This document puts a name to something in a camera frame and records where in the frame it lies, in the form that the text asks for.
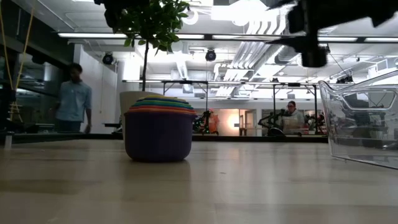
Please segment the clear plastic basket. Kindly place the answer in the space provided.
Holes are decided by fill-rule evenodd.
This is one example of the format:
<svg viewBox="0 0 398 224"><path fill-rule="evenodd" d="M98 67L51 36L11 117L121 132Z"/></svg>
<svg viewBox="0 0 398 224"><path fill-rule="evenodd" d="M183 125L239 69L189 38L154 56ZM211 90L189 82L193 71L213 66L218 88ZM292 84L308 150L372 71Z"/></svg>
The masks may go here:
<svg viewBox="0 0 398 224"><path fill-rule="evenodd" d="M398 71L318 88L331 155L398 169Z"/></svg>

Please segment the long ceiling light strip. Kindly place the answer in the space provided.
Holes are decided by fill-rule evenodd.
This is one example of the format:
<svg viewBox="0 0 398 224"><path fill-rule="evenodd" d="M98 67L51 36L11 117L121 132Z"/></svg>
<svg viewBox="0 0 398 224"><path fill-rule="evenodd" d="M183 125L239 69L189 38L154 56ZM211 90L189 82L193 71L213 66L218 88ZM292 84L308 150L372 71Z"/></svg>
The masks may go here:
<svg viewBox="0 0 398 224"><path fill-rule="evenodd" d="M112 33L89 33L89 32L59 32L58 36L66 39L126 39L125 34ZM277 39L287 39L302 37L301 35L249 35L249 34L177 34L182 40L215 40L215 41L272 41ZM331 36L321 35L317 37L320 42L331 43L369 43L369 44L398 44L398 37L364 37L364 36Z"/></svg>

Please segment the black aluminium table frame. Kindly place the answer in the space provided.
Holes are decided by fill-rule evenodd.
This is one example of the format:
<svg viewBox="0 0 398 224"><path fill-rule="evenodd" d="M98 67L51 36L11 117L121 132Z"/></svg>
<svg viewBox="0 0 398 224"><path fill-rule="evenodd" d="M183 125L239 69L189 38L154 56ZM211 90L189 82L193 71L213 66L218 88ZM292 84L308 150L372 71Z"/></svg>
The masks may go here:
<svg viewBox="0 0 398 224"><path fill-rule="evenodd" d="M82 134L82 133L49 133L49 134L14 134L0 133L0 149L11 148L13 144L27 144L38 142L72 141L72 140L120 140L124 142L122 134ZM259 136L214 136L193 135L193 142L281 142L281 143L328 143L325 136L288 136L288 137L259 137Z"/></svg>

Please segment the black background frame station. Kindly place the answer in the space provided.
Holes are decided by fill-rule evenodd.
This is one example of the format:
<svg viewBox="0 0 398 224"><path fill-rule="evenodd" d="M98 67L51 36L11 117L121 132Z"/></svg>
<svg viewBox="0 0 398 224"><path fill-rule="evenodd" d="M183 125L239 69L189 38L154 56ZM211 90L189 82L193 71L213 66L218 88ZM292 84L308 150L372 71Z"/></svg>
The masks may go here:
<svg viewBox="0 0 398 224"><path fill-rule="evenodd" d="M141 92L137 99L129 97L125 114L143 96L172 96L184 99L196 112L196 135L267 136L270 128L283 131L282 116L288 102L295 101L305 120L301 135L324 133L320 94L314 83L240 81L229 96L216 96L220 87L226 86L221 81L148 80L146 84L155 87Z"/></svg>

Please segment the white round ceiling fixture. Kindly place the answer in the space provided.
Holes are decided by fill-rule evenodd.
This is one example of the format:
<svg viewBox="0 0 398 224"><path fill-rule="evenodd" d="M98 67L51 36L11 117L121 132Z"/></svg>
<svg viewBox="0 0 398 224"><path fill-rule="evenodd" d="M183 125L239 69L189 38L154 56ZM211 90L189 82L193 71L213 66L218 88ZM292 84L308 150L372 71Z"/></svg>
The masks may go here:
<svg viewBox="0 0 398 224"><path fill-rule="evenodd" d="M198 20L199 20L198 11L191 9L191 10L185 10L184 13L187 15L187 17L182 18L182 21L184 24L191 26L198 22Z"/></svg>

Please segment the person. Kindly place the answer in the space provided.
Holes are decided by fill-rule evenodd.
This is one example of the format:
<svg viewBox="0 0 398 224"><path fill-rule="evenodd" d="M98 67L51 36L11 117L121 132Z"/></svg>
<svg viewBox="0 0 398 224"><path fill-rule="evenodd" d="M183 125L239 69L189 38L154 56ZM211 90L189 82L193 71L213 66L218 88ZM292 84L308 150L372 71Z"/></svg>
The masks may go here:
<svg viewBox="0 0 398 224"><path fill-rule="evenodd" d="M305 126L304 115L296 107L295 101L287 104L287 110L282 116L282 127L284 134L303 134Z"/></svg>
<svg viewBox="0 0 398 224"><path fill-rule="evenodd" d="M58 131L79 133L81 124L87 118L84 133L91 132L92 127L92 89L81 79L83 68L78 63L70 65L70 80L63 82L55 107L55 118Z"/></svg>

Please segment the white ceiling ducts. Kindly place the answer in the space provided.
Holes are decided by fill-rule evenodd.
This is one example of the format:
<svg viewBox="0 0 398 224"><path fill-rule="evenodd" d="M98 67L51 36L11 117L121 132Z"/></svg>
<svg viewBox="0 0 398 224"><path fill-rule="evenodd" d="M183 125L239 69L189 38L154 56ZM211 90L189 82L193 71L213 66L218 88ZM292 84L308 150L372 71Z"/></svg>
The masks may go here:
<svg viewBox="0 0 398 224"><path fill-rule="evenodd" d="M229 6L213 6L211 18L216 21L231 21L233 24L244 28L244 33L249 35L282 35L287 34L287 11L290 5L272 9L271 6L280 0L238 0ZM237 53L228 65L216 96L229 96L241 79L252 71L253 75L259 73L263 66L276 72L279 65L268 62L273 59L276 52L272 46L264 42L241 42Z"/></svg>

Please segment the red measuring cup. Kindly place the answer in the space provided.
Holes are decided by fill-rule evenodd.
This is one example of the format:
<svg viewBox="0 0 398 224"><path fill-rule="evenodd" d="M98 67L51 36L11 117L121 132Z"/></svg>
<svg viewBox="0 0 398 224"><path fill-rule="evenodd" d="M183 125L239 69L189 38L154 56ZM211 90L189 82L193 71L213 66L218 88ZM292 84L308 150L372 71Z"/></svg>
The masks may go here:
<svg viewBox="0 0 398 224"><path fill-rule="evenodd" d="M194 110L193 108L184 108L184 107L176 107L176 106L159 106L159 105L140 105L140 106L132 106L129 109L130 110L135 110L135 109L165 109L165 110Z"/></svg>

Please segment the large dark blue measuring cup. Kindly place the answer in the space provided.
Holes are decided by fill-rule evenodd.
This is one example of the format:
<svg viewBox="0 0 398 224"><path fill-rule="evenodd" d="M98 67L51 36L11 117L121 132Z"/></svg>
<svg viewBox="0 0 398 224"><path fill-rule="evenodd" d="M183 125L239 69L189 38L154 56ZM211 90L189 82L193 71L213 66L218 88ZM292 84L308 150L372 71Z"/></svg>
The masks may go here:
<svg viewBox="0 0 398 224"><path fill-rule="evenodd" d="M194 118L181 113L126 113L123 130L127 155L141 162L184 160L192 148Z"/></svg>

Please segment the green plant in white pot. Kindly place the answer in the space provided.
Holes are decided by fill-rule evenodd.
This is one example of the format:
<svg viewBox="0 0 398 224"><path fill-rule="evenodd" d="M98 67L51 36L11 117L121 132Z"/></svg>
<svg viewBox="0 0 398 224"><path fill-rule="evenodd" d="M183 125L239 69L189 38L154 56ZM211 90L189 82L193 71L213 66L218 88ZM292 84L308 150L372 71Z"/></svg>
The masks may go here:
<svg viewBox="0 0 398 224"><path fill-rule="evenodd" d="M125 34L126 47L144 46L144 65L140 77L142 91L146 90L147 57L149 47L156 51L171 52L172 44L178 42L177 32L182 29L182 18L189 3L183 0L149 0L146 6L124 10L114 34Z"/></svg>

